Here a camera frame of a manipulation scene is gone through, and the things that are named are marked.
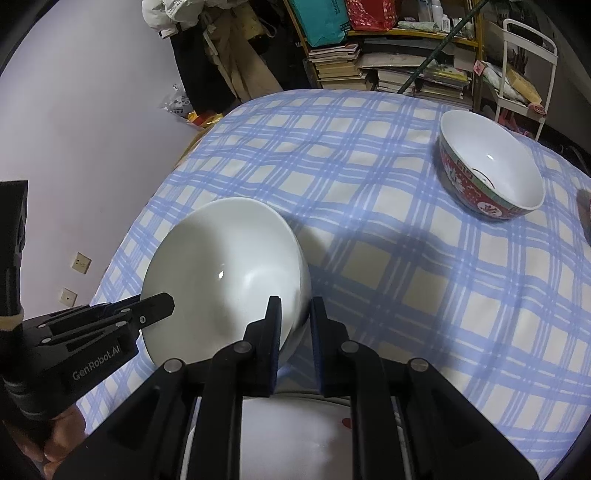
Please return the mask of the person's left hand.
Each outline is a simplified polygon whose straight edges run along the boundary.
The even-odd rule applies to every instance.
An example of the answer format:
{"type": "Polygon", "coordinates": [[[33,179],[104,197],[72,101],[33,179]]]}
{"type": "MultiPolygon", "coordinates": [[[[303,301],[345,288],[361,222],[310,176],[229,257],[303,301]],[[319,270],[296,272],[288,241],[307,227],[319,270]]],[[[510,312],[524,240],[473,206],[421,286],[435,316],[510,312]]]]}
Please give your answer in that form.
{"type": "Polygon", "coordinates": [[[43,476],[52,479],[65,458],[86,438],[86,422],[76,404],[53,420],[53,430],[44,447],[35,445],[24,433],[15,430],[14,439],[29,459],[43,463],[43,476]]]}

